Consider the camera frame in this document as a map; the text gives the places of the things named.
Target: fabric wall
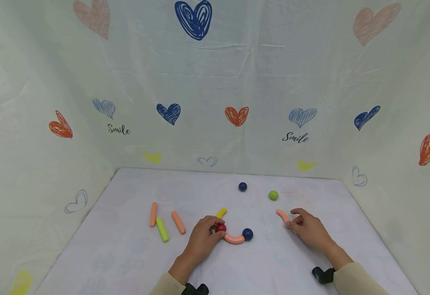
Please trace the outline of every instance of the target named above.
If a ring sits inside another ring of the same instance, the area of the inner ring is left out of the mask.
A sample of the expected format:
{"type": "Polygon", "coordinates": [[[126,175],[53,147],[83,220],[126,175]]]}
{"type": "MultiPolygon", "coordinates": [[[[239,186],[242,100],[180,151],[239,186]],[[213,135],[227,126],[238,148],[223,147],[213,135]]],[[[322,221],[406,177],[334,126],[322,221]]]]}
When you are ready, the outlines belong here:
{"type": "Polygon", "coordinates": [[[0,0],[0,294],[121,167],[342,179],[430,294],[428,134],[430,0],[0,0]]]}

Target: orange heart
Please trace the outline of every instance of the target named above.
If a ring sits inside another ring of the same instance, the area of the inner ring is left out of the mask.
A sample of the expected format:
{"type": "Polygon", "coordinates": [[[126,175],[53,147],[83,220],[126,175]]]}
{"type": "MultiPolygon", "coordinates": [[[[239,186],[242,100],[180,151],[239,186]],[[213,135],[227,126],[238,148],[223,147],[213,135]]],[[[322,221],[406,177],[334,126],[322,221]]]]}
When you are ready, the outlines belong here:
{"type": "Polygon", "coordinates": [[[362,46],[366,46],[370,40],[389,26],[400,12],[401,7],[400,3],[389,4],[375,16],[369,7],[361,9],[354,21],[353,31],[362,46]]]}
{"type": "Polygon", "coordinates": [[[425,166],[430,162],[430,134],[428,134],[422,141],[420,148],[420,166],[425,166]]]}
{"type": "Polygon", "coordinates": [[[108,40],[110,8],[107,0],[92,0],[92,9],[85,3],[75,0],[74,12],[87,28],[108,40]]]}
{"type": "Polygon", "coordinates": [[[56,115],[59,122],[49,122],[49,129],[51,130],[51,132],[60,137],[72,138],[72,129],[70,128],[66,119],[59,111],[56,111],[56,115]]]}
{"type": "Polygon", "coordinates": [[[225,109],[226,118],[228,118],[228,121],[230,121],[236,127],[241,126],[246,121],[248,112],[248,107],[241,108],[239,112],[237,112],[232,107],[228,107],[225,109]]]}

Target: lime green stick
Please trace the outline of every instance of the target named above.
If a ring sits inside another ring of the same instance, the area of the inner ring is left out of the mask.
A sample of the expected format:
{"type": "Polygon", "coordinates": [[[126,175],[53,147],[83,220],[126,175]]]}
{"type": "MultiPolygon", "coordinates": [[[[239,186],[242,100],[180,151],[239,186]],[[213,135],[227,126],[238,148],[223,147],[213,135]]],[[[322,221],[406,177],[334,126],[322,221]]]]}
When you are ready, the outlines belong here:
{"type": "Polygon", "coordinates": [[[169,236],[167,235],[166,228],[164,227],[164,222],[162,222],[161,217],[156,218],[156,224],[159,233],[161,234],[162,241],[166,243],[169,240],[169,236]]]}

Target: yellow stick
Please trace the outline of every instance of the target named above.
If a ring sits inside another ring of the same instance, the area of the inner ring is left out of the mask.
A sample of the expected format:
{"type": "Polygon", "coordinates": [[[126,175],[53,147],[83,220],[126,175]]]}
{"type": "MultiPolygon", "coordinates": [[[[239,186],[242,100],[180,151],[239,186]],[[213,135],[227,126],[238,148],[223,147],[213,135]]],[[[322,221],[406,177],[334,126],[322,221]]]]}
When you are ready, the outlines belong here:
{"type": "Polygon", "coordinates": [[[169,236],[167,235],[166,228],[164,227],[164,222],[162,222],[161,217],[156,218],[157,229],[161,234],[161,238],[163,242],[167,242],[169,240],[169,236]]]}
{"type": "Polygon", "coordinates": [[[222,218],[226,214],[226,208],[221,209],[216,215],[217,218],[222,218]]]}

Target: green ball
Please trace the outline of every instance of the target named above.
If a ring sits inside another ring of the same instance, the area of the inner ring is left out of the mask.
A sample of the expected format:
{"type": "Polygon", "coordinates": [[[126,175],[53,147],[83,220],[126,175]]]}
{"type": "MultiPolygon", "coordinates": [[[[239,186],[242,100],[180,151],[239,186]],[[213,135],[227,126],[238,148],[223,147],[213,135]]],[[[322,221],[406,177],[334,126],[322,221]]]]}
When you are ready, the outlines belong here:
{"type": "Polygon", "coordinates": [[[277,200],[277,198],[279,198],[279,193],[276,191],[270,191],[269,192],[269,199],[275,201],[277,200]]]}

